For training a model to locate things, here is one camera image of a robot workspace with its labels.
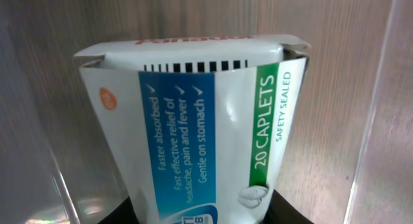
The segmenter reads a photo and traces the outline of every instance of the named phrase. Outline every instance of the wood grain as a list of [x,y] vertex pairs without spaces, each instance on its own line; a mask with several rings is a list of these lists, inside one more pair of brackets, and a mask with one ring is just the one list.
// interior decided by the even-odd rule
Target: wood grain
[[305,39],[313,46],[310,68],[277,189],[313,222],[341,223],[391,1],[0,3],[41,126],[75,198],[110,194],[121,199],[126,194],[72,61],[73,53],[102,41],[125,39],[274,33]]
[[351,223],[413,223],[413,0],[395,0]]

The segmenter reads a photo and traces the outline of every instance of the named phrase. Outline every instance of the green stripe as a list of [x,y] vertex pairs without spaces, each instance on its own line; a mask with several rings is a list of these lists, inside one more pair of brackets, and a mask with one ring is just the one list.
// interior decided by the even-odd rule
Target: green stripe
[[278,66],[276,63],[257,68],[250,186],[267,184]]

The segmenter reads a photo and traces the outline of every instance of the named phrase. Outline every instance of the wooden floor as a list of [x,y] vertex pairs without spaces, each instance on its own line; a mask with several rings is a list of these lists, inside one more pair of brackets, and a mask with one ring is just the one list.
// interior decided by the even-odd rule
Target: wooden floor
[[[413,0],[398,0],[390,13],[392,1],[0,0],[0,176],[43,175],[0,185],[0,216],[13,223],[33,192],[50,193],[46,184],[19,192],[47,177],[49,148],[75,202],[127,197],[72,60],[78,50],[128,39],[293,34],[312,51],[276,189],[314,223],[342,223],[349,198],[349,223],[413,223]],[[26,202],[25,215],[36,207]]]

